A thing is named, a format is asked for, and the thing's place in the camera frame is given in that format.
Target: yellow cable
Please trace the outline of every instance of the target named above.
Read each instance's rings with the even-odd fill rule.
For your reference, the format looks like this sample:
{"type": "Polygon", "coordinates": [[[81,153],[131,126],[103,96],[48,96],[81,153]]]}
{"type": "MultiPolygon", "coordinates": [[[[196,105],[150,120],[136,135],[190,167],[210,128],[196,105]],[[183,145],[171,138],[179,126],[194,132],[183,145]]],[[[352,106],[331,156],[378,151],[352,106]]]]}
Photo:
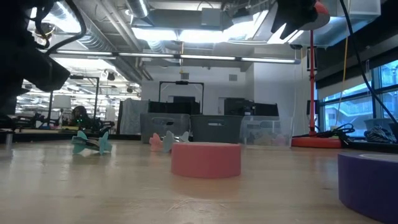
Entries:
{"type": "MultiPolygon", "coordinates": [[[[350,12],[351,9],[351,1],[349,0],[348,3],[348,12],[350,12]]],[[[344,68],[343,68],[343,82],[341,83],[341,92],[340,92],[340,99],[338,101],[338,109],[337,109],[337,115],[336,115],[336,123],[335,126],[337,126],[337,121],[338,121],[338,115],[340,114],[340,105],[341,105],[341,99],[343,97],[343,91],[344,91],[344,82],[346,80],[346,71],[347,71],[347,51],[348,51],[348,24],[347,24],[347,37],[346,37],[346,47],[344,51],[344,68]]]]}

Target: red pole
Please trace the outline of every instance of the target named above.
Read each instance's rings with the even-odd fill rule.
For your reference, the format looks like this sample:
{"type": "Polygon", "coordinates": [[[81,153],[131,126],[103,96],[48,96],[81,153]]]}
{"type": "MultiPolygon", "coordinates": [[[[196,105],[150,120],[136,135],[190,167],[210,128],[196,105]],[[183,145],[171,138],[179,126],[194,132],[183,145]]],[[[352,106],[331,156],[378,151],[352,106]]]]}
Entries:
{"type": "Polygon", "coordinates": [[[313,30],[310,31],[310,44],[311,44],[311,73],[310,73],[310,79],[311,79],[311,102],[310,102],[310,136],[314,136],[317,134],[315,131],[315,120],[314,120],[314,83],[315,83],[315,72],[314,72],[314,49],[313,49],[313,30]]]}

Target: purple tape roll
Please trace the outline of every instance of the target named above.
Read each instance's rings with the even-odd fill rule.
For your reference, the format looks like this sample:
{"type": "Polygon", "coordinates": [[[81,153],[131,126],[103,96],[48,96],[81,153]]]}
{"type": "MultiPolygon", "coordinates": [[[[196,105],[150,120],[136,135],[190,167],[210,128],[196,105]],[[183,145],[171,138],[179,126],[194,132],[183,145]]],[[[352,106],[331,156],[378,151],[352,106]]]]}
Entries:
{"type": "Polygon", "coordinates": [[[348,208],[383,223],[398,223],[398,155],[339,154],[338,188],[348,208]]]}

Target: pink tape roll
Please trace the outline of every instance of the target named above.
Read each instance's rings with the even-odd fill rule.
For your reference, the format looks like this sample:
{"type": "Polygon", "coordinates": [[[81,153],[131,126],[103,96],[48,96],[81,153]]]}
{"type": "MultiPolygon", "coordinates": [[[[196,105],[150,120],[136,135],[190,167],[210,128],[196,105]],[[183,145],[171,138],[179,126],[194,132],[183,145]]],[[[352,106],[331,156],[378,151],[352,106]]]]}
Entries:
{"type": "Polygon", "coordinates": [[[174,143],[172,173],[199,178],[238,176],[241,174],[241,146],[207,142],[174,143]]]}

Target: table surface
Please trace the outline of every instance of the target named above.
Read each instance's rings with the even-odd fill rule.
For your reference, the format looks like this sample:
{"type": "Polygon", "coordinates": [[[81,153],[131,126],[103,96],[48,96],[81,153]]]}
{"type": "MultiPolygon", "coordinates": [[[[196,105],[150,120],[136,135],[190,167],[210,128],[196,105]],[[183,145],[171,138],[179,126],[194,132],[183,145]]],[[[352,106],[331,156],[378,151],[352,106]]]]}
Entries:
{"type": "Polygon", "coordinates": [[[251,147],[242,174],[191,179],[139,141],[72,155],[69,141],[0,145],[0,217],[18,223],[377,223],[338,200],[336,149],[251,147]]]}

